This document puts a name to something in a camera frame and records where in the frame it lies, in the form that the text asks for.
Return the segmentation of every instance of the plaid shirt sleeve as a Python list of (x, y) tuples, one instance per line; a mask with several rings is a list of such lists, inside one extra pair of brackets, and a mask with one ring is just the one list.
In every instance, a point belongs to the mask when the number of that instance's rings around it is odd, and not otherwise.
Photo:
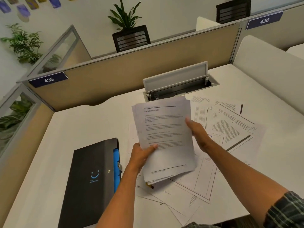
[(267, 212), (265, 228), (304, 227), (304, 200), (290, 191)]

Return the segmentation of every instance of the black plant pot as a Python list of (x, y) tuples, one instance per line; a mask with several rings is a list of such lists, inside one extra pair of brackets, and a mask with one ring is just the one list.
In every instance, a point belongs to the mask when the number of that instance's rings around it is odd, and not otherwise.
[(151, 43), (147, 26), (145, 25), (114, 33), (113, 40), (117, 52), (133, 49)]
[(216, 6), (216, 22), (224, 24), (250, 16), (251, 0), (232, 0)]

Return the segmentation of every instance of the blue number sign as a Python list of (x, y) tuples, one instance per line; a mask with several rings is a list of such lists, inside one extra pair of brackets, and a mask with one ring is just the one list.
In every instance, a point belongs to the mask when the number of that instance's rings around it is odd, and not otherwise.
[(55, 74), (51, 74), (49, 76), (45, 76), (45, 77), (39, 77), (36, 78), (34, 80), (30, 80), (29, 83), (35, 87), (38, 88), (40, 86), (45, 86), (45, 85), (49, 85), (55, 82), (59, 82), (59, 81), (63, 81), (69, 79), (64, 72), (59, 72), (59, 73), (55, 73)]
[(278, 22), (281, 19), (282, 15), (283, 15), (283, 11), (250, 20), (248, 22), (246, 30), (256, 28), (262, 25)]

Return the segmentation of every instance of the blue smiley face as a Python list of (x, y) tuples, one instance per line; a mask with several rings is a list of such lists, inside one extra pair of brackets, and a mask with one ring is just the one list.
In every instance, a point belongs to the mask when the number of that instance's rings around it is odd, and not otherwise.
[(94, 172), (91, 172), (91, 174), (92, 174), (92, 175), (91, 175), (91, 178), (93, 178), (93, 179), (97, 178), (98, 175), (99, 175), (99, 173), (98, 173), (95, 177), (93, 177), (93, 173), (94, 173)]

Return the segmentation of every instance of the number 435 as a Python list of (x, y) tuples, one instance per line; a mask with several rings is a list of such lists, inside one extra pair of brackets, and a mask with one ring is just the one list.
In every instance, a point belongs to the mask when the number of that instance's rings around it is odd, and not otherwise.
[(264, 19), (264, 20), (262, 20), (262, 21), (260, 22), (260, 24), (264, 24), (264, 23), (266, 23), (266, 22), (268, 22), (268, 21), (269, 21), (269, 18)]
[(44, 82), (50, 82), (50, 81), (54, 81), (54, 79), (52, 77), (44, 79)]

